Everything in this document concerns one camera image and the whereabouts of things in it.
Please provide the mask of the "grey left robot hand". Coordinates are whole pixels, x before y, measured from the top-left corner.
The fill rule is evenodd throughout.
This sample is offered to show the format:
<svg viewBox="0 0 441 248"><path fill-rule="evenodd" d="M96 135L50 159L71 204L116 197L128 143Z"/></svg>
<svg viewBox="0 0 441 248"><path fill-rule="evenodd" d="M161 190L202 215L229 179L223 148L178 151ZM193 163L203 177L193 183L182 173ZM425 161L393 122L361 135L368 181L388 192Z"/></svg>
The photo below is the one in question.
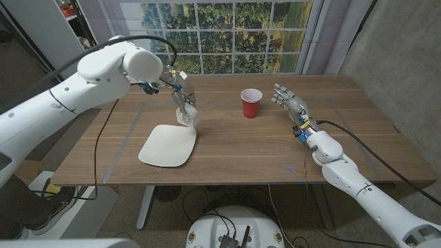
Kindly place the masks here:
<svg viewBox="0 0 441 248"><path fill-rule="evenodd" d="M168 87L173 89L172 99L178 106L178 119L189 122L190 117L186 105L196 107L196 96L193 85L188 81L188 75L182 70L174 70L171 66L165 67L161 80Z"/></svg>

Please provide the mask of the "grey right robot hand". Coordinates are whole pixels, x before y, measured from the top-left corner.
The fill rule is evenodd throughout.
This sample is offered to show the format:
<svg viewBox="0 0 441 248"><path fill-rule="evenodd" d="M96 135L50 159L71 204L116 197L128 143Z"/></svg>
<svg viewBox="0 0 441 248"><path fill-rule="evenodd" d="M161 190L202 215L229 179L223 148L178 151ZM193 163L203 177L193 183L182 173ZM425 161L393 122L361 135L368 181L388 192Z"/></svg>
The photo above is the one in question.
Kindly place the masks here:
<svg viewBox="0 0 441 248"><path fill-rule="evenodd" d="M312 134L319 132L318 124L313 120L307 104L283 85L274 84L271 101L288 112L294 122L294 135L305 142Z"/></svg>

